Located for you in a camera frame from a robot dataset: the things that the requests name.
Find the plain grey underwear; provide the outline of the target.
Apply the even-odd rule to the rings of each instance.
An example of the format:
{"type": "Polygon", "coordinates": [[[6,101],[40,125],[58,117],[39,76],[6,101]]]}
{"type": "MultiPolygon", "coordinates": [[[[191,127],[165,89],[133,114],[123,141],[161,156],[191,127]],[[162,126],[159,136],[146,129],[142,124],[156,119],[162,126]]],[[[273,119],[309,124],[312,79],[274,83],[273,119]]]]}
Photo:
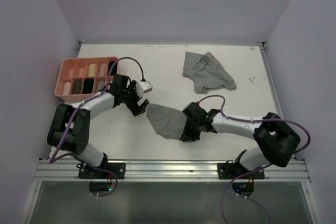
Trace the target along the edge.
{"type": "Polygon", "coordinates": [[[146,116],[156,134],[164,139],[180,140],[187,120],[182,111],[150,103],[146,116]]]}

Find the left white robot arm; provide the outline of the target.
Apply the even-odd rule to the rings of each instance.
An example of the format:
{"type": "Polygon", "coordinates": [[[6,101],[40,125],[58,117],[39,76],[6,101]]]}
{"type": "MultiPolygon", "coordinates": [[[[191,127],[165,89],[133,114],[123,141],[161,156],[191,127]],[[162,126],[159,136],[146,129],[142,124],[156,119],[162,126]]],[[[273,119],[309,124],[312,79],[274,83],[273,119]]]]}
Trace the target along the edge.
{"type": "Polygon", "coordinates": [[[56,155],[62,150],[90,165],[90,171],[97,178],[106,177],[109,172],[107,155],[89,143],[91,120],[121,104],[138,116],[145,112],[149,101],[138,102],[151,91],[152,85],[145,79],[135,81],[116,74],[112,82],[94,96],[78,103],[58,105],[47,136],[47,143],[56,148],[49,162],[60,159],[56,155]]]}

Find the beige navy-trimmed underwear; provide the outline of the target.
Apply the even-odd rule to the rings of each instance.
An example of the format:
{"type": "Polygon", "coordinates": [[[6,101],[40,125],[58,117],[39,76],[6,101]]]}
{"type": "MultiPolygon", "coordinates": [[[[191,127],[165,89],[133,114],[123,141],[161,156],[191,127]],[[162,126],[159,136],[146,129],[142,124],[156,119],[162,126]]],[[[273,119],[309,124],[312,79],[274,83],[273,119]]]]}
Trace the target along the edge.
{"type": "Polygon", "coordinates": [[[97,65],[95,63],[91,63],[88,65],[88,77],[96,76],[96,68],[97,68],[97,65]]]}

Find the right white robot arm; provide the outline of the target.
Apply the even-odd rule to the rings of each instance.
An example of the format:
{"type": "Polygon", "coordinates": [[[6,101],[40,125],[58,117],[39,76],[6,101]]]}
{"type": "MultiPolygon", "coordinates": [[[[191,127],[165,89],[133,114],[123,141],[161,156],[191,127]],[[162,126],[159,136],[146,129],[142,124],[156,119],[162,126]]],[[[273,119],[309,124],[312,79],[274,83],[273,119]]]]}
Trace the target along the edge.
{"type": "Polygon", "coordinates": [[[234,134],[257,143],[257,147],[242,151],[235,160],[234,172],[240,178],[268,164],[286,167],[301,141],[300,136],[272,112],[264,117],[234,117],[218,109],[207,112],[192,102],[182,113],[186,116],[183,141],[199,140],[202,132],[211,132],[234,134]]]}

